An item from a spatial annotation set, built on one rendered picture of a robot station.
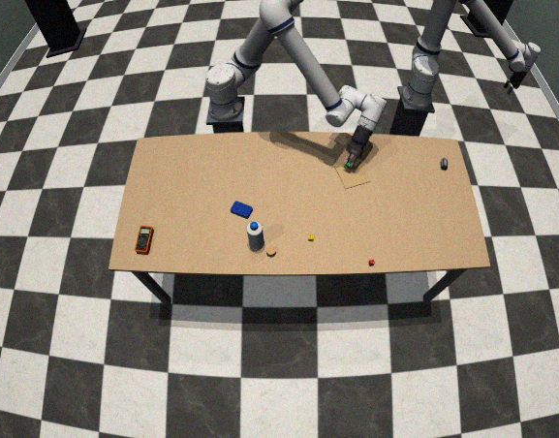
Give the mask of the tan mat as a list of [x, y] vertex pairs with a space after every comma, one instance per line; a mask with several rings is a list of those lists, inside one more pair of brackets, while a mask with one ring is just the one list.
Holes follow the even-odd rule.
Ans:
[[364, 166], [359, 159], [355, 160], [352, 168], [347, 168], [345, 163], [334, 166], [345, 189], [371, 182]]

